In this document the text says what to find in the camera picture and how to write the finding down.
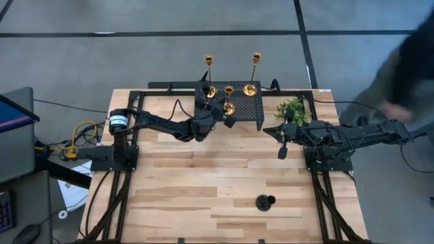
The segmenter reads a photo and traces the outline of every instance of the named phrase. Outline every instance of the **wooden table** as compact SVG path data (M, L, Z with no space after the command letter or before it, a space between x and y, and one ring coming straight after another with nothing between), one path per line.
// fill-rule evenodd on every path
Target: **wooden table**
M109 110L126 108L129 92L115 89ZM328 91L313 90L313 95L316 100L333 100ZM149 96L143 109L169 117L176 99L193 113L192 96ZM276 104L285 99L292 98L263 98L263 127L280 124L273 115ZM315 107L318 119L338 124L333 104L316 102ZM186 118L178 107L174 121ZM102 143L113 143L107 126ZM138 145L140 156L132 175L123 242L176 243L182 237L187 243L257 243L258 239L267 243L322 243L312 179L305 169L301 146L289 144L287 159L277 159L278 143L256 131L255 122L238 122L232 129L218 123L203 142L189 143L142 129ZM103 175L94 174L89 196ZM354 182L342 172L330 175L338 210L358 235L367 238ZM96 195L90 228L107 208L112 179L110 173ZM255 206L259 195L274 195L277 202L269 211L260 211ZM325 212L330 238L334 238L330 213ZM117 216L115 212L111 237Z

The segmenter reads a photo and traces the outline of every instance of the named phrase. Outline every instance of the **keyboard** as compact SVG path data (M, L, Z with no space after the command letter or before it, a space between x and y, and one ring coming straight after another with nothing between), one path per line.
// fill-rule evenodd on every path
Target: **keyboard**
M0 232L14 227L11 196L8 191L0 192Z

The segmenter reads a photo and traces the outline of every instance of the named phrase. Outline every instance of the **monitor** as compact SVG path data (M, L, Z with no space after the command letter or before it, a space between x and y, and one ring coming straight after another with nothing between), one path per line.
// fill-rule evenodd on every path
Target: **monitor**
M0 95L0 133L38 121L37 115Z

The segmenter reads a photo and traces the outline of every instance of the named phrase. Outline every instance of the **concrete floor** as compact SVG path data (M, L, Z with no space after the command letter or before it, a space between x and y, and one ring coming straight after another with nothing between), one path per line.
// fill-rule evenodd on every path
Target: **concrete floor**
M0 9L7 0L0 0ZM301 0L308 31L411 30L432 0ZM309 88L298 35L211 37L16 37L14 33L94 33L212 30L298 30L292 0L13 0L0 22L0 92L32 86L35 98L106 110L113 88L146 88L149 81L195 81L204 54L214 54L213 76L248 79L252 52L263 59L257 79L284 88ZM350 100L366 88L405 35L309 36L319 88ZM338 106L340 113L345 106ZM44 142L71 136L84 120L103 114L35 103L36 135ZM426 138L405 145L416 168L434 170ZM432 243L434 175L403 162L399 147L376 145L353 157L357 191L371 240ZM53 211L62 209L52 184ZM83 209L54 219L54 237L73 241Z

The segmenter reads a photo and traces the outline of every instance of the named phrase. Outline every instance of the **green plant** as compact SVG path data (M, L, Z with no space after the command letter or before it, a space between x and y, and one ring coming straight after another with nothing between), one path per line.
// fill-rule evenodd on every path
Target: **green plant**
M304 111L304 105L302 101L298 98L293 100L287 99L283 103L277 105L277 114L274 115L276 119L280 121L285 121L286 110L291 108L294 111L294 118L292 119L292 123L296 125L303 125L307 123L307 113Z

